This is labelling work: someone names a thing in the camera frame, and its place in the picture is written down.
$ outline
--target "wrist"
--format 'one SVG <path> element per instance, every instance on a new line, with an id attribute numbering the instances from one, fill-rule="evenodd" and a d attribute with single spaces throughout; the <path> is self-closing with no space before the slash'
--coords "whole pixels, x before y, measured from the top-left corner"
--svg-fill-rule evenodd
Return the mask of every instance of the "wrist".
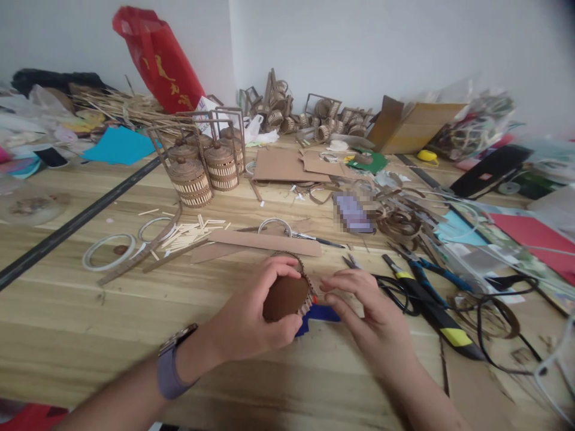
<path id="1" fill-rule="evenodd" d="M 200 326 L 181 343 L 175 354 L 175 369 L 180 379 L 191 384 L 220 365 L 220 359 L 213 338 L 204 326 Z"/>

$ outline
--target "pliers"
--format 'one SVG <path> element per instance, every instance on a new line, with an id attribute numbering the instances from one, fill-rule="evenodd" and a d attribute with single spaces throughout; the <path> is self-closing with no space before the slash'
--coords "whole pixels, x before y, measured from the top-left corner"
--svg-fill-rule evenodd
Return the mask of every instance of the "pliers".
<path id="1" fill-rule="evenodd" d="M 460 279 L 453 272 L 448 271 L 447 269 L 443 269 L 440 266 L 434 265 L 433 263 L 417 256 L 404 245 L 400 245 L 401 248 L 398 248 L 396 245 L 390 244 L 389 242 L 388 245 L 407 261 L 411 271 L 413 271 L 415 279 L 419 282 L 419 284 L 421 284 L 429 292 L 429 294 L 445 308 L 448 308 L 447 302 L 445 302 L 445 300 L 433 288 L 427 279 L 425 272 L 423 271 L 424 269 L 429 269 L 431 272 L 435 272 L 437 275 L 441 275 L 443 278 L 453 283 L 460 290 L 472 292 L 471 286 L 466 281 Z"/>

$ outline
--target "black cable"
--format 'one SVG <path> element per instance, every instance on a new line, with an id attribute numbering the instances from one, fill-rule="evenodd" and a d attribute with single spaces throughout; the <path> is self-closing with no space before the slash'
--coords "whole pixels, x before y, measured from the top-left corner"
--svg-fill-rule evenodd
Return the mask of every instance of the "black cable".
<path id="1" fill-rule="evenodd" d="M 407 314 L 414 317 L 419 316 L 421 314 L 420 311 L 416 309 L 413 303 L 412 303 L 413 305 L 412 309 L 409 309 L 409 298 L 411 297 L 417 299 L 417 297 L 413 297 L 412 295 L 408 294 L 403 285 L 399 281 L 397 281 L 396 278 L 387 277 L 385 275 L 377 275 L 377 274 L 372 275 L 377 280 L 377 285 L 379 286 L 379 288 L 382 289 L 387 296 L 389 296 L 389 298 L 395 303 L 395 305 L 397 305 L 400 308 L 403 314 Z M 388 286 L 385 283 L 389 283 L 395 287 Z M 404 295 L 405 303 L 402 303 L 392 292 L 398 292 Z"/>
<path id="2" fill-rule="evenodd" d="M 376 278 L 376 279 L 378 279 L 378 278 L 383 278 L 383 277 L 384 277 L 384 276 L 382 276 L 382 275 L 375 275 L 375 278 Z M 394 279 L 392 279 L 391 277 L 385 277 L 385 281 L 388 281 L 388 280 L 387 280 L 388 278 L 390 278 L 391 280 L 394 280 Z M 482 317 L 481 317 L 481 316 L 482 316 L 482 308 L 483 308 L 483 306 L 484 306 L 485 304 L 487 304 L 488 302 L 492 301 L 493 298 L 497 298 L 497 297 L 499 297 L 499 296 L 525 295 L 525 294 L 527 294 L 527 293 L 531 293 L 531 292 L 533 292 L 533 291 L 539 286 L 539 280 L 537 280 L 536 278 L 530 277 L 530 276 L 528 276 L 528 275 L 523 275 L 523 274 L 511 275 L 511 276 L 509 276 L 509 277 L 498 277 L 497 279 L 492 279 L 492 281 L 493 281 L 493 280 L 496 280 L 495 283 L 499 283 L 499 284 L 501 285 L 501 288 L 505 288 L 505 289 L 508 289 L 509 287 L 511 287 L 512 285 L 514 285 L 515 283 L 518 283 L 518 282 L 520 282 L 520 281 L 525 281 L 525 282 L 528 283 L 531 287 L 528 288 L 528 289 L 525 289 L 525 290 L 520 290 L 520 291 L 518 291 L 518 292 L 499 292 L 499 293 L 486 294 L 486 295 L 483 295 L 483 296 L 479 299 L 479 302 L 478 302 L 477 304 L 472 305 L 472 306 L 469 306 L 469 307 L 465 307 L 465 308 L 456 308 L 456 307 L 451 307 L 451 306 L 445 307 L 445 306 L 443 306 L 443 305 L 441 305 L 441 304 L 439 304 L 439 303 L 437 303 L 437 302 L 435 302 L 435 301 L 426 301 L 426 300 L 419 299 L 419 297 L 417 297 L 417 296 L 415 296 L 415 295 L 410 295 L 409 293 L 407 293 L 407 292 L 405 291 L 405 289 L 403 289 L 403 287 L 402 287 L 399 283 L 393 283 L 393 285 L 396 286 L 396 287 L 398 287 L 398 285 L 399 285 L 399 288 L 398 288 L 398 289 L 396 289 L 396 288 L 394 288 L 394 287 L 390 287 L 390 286 L 385 286 L 385 287 L 380 286 L 380 287 L 385 290 L 385 292 L 388 294 L 388 296 L 389 296 L 396 304 L 398 304 L 398 306 L 399 306 L 401 309 L 404 309 L 404 308 L 403 308 L 403 304 L 400 302 L 399 299 L 397 299 L 397 298 L 395 297 L 395 295 L 393 295 L 393 294 L 391 293 L 391 291 L 397 292 L 397 293 L 399 293 L 399 294 L 401 294 L 401 295 L 404 295 L 404 296 L 406 297 L 406 299 L 412 298 L 412 299 L 415 299 L 415 300 L 417 300 L 417 301 L 419 301 L 419 302 L 427 303 L 427 304 L 430 304 L 430 305 L 433 305 L 433 306 L 437 306 L 437 307 L 440 307 L 440 308 L 442 308 L 442 309 L 449 309 L 449 310 L 457 311 L 457 312 L 469 312 L 469 311 L 473 311 L 473 310 L 476 309 L 476 310 L 477 310 L 477 340 L 478 340 L 478 342 L 479 342 L 479 348 L 481 349 L 481 352 L 482 352 L 483 355 L 485 356 L 485 359 L 487 360 L 487 362 L 488 362 L 490 365 L 494 366 L 495 368 L 497 368 L 497 369 L 499 369 L 499 370 L 501 370 L 501 371 L 503 371 L 503 372 L 505 372 L 505 373 L 507 373 L 507 374 L 532 375 L 533 373 L 530 372 L 530 371 L 525 371 L 525 370 L 512 370 L 512 369 L 505 368 L 505 367 L 503 367 L 503 366 L 497 365 L 497 364 L 491 359 L 491 356 L 489 356 L 489 353 L 487 352 L 487 349 L 485 348 L 485 343 L 484 343 L 484 340 L 483 340 L 483 322 L 482 322 Z M 509 323 L 509 321 L 508 321 L 508 319 L 507 319 L 507 316 L 506 316 L 504 313 L 501 313 L 501 314 L 502 314 L 503 318 L 506 320 L 506 322 Z M 539 355 L 538 355 L 536 352 L 534 352 L 532 346 L 530 346 L 529 343 L 527 343 L 526 340 L 525 340 L 523 337 L 520 337 L 520 338 L 521 338 L 521 340 L 523 340 L 523 342 L 527 345 L 527 347 L 531 350 L 531 352 L 534 353 L 534 356 L 537 358 L 537 360 L 540 361 L 541 358 L 539 357 Z"/>

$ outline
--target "pink paper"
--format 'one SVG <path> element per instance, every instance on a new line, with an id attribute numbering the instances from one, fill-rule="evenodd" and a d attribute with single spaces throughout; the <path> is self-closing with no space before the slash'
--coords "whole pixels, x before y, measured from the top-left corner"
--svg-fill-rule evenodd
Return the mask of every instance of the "pink paper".
<path id="1" fill-rule="evenodd" d="M 533 217 L 519 215 L 491 214 L 495 224 L 503 232 L 524 246 L 552 248 L 554 250 L 575 253 L 575 244 L 564 238 L 550 227 Z M 554 251 L 529 248 L 531 254 L 538 257 L 548 267 L 575 286 L 575 256 Z"/>

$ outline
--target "pen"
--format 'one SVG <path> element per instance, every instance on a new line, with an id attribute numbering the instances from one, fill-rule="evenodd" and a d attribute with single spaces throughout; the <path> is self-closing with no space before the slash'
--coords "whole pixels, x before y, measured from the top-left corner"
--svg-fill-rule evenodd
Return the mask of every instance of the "pen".
<path id="1" fill-rule="evenodd" d="M 322 238 L 318 238 L 316 236 L 311 236 L 311 235 L 306 235 L 305 233 L 301 233 L 301 232 L 294 232 L 292 231 L 292 237 L 294 238 L 302 238 L 302 239 L 312 239 L 314 241 L 319 242 L 320 244 L 325 244 L 325 245 L 331 245 L 332 247 L 337 247 L 337 248 L 345 248 L 345 246 L 341 245 L 341 244 L 336 244 L 334 242 L 328 241 L 327 239 L 322 239 Z"/>

